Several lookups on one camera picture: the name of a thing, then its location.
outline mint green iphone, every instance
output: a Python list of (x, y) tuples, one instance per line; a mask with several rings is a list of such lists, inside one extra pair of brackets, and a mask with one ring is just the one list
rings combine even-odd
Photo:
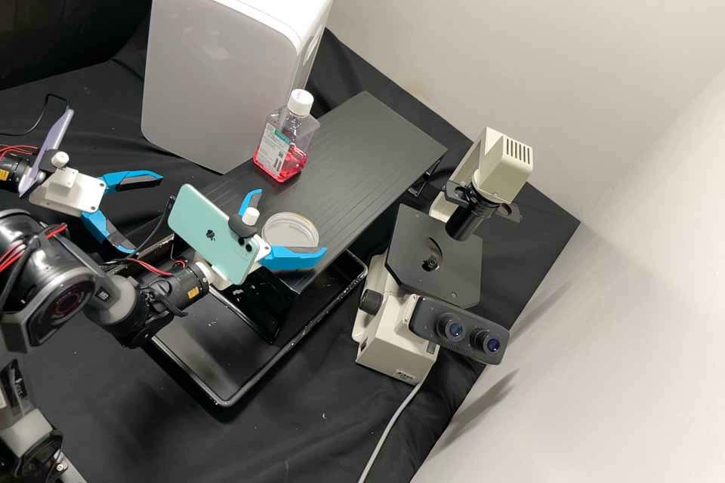
[(247, 278), (259, 253), (259, 243), (239, 236), (227, 225), (229, 216), (186, 183), (179, 189), (168, 225), (235, 285)]

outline pink liquid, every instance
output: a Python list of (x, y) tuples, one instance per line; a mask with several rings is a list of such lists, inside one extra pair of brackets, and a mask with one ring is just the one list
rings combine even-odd
[(255, 164), (280, 183), (284, 183), (293, 175), (299, 174), (300, 170), (302, 170), (304, 165), (307, 163), (307, 153), (300, 151), (294, 144), (290, 145), (284, 164), (282, 164), (282, 170), (280, 170), (279, 175), (277, 175), (274, 172), (267, 170), (260, 162), (257, 161), (257, 153), (259, 153), (259, 147), (257, 147), (255, 156), (252, 159)]

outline microscope stage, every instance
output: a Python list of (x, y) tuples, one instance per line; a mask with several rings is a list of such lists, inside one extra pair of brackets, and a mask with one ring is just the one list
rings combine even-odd
[(451, 238), (446, 224), (406, 205), (398, 207), (385, 266), (406, 290), (462, 308), (481, 296), (483, 240)]

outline flask label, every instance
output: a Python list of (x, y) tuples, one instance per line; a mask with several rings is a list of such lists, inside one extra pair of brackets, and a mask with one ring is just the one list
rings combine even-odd
[(271, 123), (267, 123), (262, 134), (262, 141), (257, 151), (257, 162), (270, 172), (279, 175), (285, 164), (285, 157), (289, 151), (290, 140), (278, 131)]

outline red wire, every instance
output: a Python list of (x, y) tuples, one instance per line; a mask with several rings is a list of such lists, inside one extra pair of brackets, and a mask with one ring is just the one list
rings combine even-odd
[(0, 147), (0, 160), (2, 160), (8, 152), (15, 152), (21, 155), (32, 155), (37, 149), (37, 147), (31, 145), (2, 146)]
[(15, 251), (16, 249), (18, 249), (18, 248), (19, 248), (19, 247), (20, 247), (20, 246), (21, 246), (22, 244), (23, 244), (23, 243), (22, 243), (22, 241), (21, 241), (21, 240), (16, 240), (16, 241), (13, 241), (13, 243), (11, 243), (11, 244), (10, 244), (10, 247), (8, 248), (8, 250), (7, 250), (6, 252), (4, 252), (4, 253), (2, 254), (2, 256), (0, 256), (0, 264), (2, 264), (2, 261), (3, 261), (3, 260), (5, 260), (5, 258), (6, 258), (6, 257), (7, 257), (7, 256), (8, 256), (8, 255), (9, 255), (10, 253), (12, 253), (12, 252), (13, 252), (13, 251)]
[[(53, 236), (56, 236), (56, 235), (60, 234), (66, 228), (68, 228), (68, 225), (66, 225), (65, 223), (63, 223), (60, 226), (58, 226), (55, 230), (52, 230), (52, 231), (48, 232), (47, 234), (45, 234), (45, 237), (48, 238), (48, 239), (50, 239)], [(22, 250), (18, 251), (15, 254), (12, 254), (12, 256), (9, 256), (4, 261), (2, 261), (2, 263), (0, 263), (0, 273), (3, 273), (6, 269), (8, 269), (8, 267), (11, 264), (16, 263), (17, 260), (20, 258), (20, 256), (23, 254), (24, 251), (25, 251), (25, 247), (23, 247)]]
[(146, 268), (149, 272), (153, 272), (155, 274), (164, 275), (166, 277), (170, 277), (170, 276), (173, 275), (172, 273), (165, 272), (164, 270), (162, 270), (160, 268), (156, 268), (155, 266), (152, 266), (151, 264), (148, 264), (148, 262), (146, 262), (144, 260), (134, 259), (134, 258), (131, 258), (131, 257), (126, 257), (126, 260), (130, 260), (131, 262), (135, 262), (136, 264), (140, 264), (141, 266), (143, 266), (144, 268)]

